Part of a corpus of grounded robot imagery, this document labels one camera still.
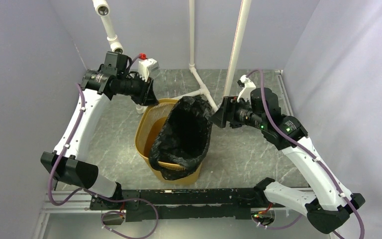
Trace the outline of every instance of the gray marble floor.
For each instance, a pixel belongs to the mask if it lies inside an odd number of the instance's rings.
[[[236,81],[249,70],[235,74],[231,94],[238,95]],[[198,70],[215,102],[221,102],[227,70]],[[273,71],[265,71],[266,87],[280,98],[282,112],[285,102]],[[259,75],[252,76],[256,85]],[[155,74],[154,91],[158,99],[172,98],[198,90],[197,81],[188,69],[161,70]],[[172,185],[159,181],[137,153],[134,137],[142,115],[126,96],[115,96],[103,111],[90,143],[89,158],[99,171],[124,189],[226,188],[253,187],[271,177],[289,187],[306,187],[307,182],[289,159],[267,143],[253,128],[238,129],[213,126],[210,149],[203,162],[200,177],[192,185]],[[59,183],[58,190],[75,187]]]

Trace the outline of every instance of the pvc pipe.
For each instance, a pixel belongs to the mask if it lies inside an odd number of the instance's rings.
[[[195,41],[195,1],[190,0],[190,69],[195,66],[194,41]]]
[[[199,95],[202,95],[201,89],[193,91],[193,92],[186,93],[186,94],[181,95],[181,96],[174,97],[173,99],[179,100],[180,98],[182,98],[184,96],[199,96]]]
[[[235,75],[236,64],[238,63],[239,51],[241,50],[242,38],[244,37],[245,26],[247,25],[248,14],[250,12],[251,0],[242,0],[239,10],[238,23],[236,25],[235,39],[233,41],[231,58],[229,61],[228,73],[223,96],[229,96]]]
[[[216,103],[214,102],[213,98],[211,97],[210,91],[208,91],[207,86],[205,86],[205,84],[204,84],[203,80],[201,79],[200,75],[198,75],[197,70],[195,69],[195,67],[191,67],[190,71],[194,75],[194,77],[197,80],[198,84],[200,85],[201,93],[207,98],[207,100],[210,103],[211,107],[216,112],[219,108],[217,107]]]
[[[137,110],[137,113],[144,114],[144,112],[146,111],[147,107],[146,106],[141,106],[141,105],[135,105],[135,109]]]
[[[95,7],[96,13],[101,18],[103,27],[107,34],[107,41],[109,42],[111,50],[113,52],[120,51],[122,53],[124,51],[124,48],[119,42],[118,36],[115,34],[115,30],[113,29],[112,21],[109,17],[110,8],[106,0],[93,0],[93,6]]]

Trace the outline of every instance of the black trash bag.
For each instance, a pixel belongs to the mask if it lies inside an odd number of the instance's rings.
[[[211,106],[201,98],[182,97],[174,105],[149,153],[151,167],[164,179],[187,177],[200,166],[210,145],[210,116]],[[164,168],[159,162],[178,164],[185,171]]]

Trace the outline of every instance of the gray wall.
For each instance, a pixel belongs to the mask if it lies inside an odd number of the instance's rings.
[[[283,69],[319,0],[254,0],[238,68]],[[88,68],[110,50],[92,0],[50,0],[72,35]],[[198,69],[226,69],[238,20],[239,0],[196,0]],[[108,0],[111,19],[125,53],[145,52],[163,69],[189,62],[187,0]]]
[[[84,71],[48,1],[0,0],[0,239],[31,238]]]
[[[382,238],[382,1],[320,1],[285,67],[296,116]],[[358,238],[356,219],[341,229]]]

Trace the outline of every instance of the trash can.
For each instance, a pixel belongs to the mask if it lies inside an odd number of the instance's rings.
[[[140,156],[144,159],[160,181],[172,184],[188,185],[197,181],[201,170],[201,164],[198,169],[189,176],[177,180],[166,180],[163,178],[162,173],[154,170],[149,163],[150,149],[177,101],[178,100],[174,99],[160,99],[158,105],[148,107],[146,109],[135,135],[135,147]],[[185,171],[185,168],[178,164],[159,162],[159,165],[169,170]]]

